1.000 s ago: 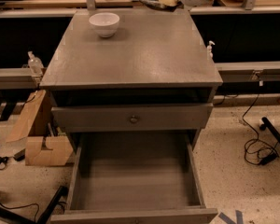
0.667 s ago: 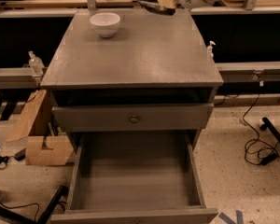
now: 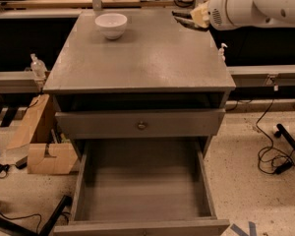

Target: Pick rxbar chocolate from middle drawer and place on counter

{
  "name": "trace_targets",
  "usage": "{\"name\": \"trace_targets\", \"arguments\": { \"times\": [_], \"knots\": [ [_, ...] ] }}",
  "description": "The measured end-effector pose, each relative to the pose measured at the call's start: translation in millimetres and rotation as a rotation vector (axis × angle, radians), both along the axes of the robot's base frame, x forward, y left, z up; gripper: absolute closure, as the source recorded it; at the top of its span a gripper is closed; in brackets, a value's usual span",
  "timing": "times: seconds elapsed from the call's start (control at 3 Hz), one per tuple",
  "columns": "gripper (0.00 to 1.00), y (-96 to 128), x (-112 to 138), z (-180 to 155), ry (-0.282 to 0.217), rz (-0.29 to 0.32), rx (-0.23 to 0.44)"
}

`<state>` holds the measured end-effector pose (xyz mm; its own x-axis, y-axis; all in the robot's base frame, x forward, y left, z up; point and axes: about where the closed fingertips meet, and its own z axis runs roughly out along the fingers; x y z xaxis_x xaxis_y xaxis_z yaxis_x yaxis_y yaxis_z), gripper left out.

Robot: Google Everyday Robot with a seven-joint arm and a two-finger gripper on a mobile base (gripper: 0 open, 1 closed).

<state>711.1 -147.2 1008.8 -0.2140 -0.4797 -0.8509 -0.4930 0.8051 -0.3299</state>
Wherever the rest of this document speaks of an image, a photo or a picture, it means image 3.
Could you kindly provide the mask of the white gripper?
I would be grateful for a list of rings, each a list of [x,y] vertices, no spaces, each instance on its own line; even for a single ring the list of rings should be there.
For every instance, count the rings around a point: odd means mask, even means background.
[[[253,0],[209,0],[199,4],[190,14],[200,28],[208,28],[210,20],[217,30],[235,30],[253,24],[252,7]]]

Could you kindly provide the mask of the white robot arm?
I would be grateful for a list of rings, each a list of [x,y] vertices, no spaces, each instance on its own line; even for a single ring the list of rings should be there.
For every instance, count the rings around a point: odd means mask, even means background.
[[[216,30],[295,28],[295,0],[208,0],[191,17],[197,26]]]

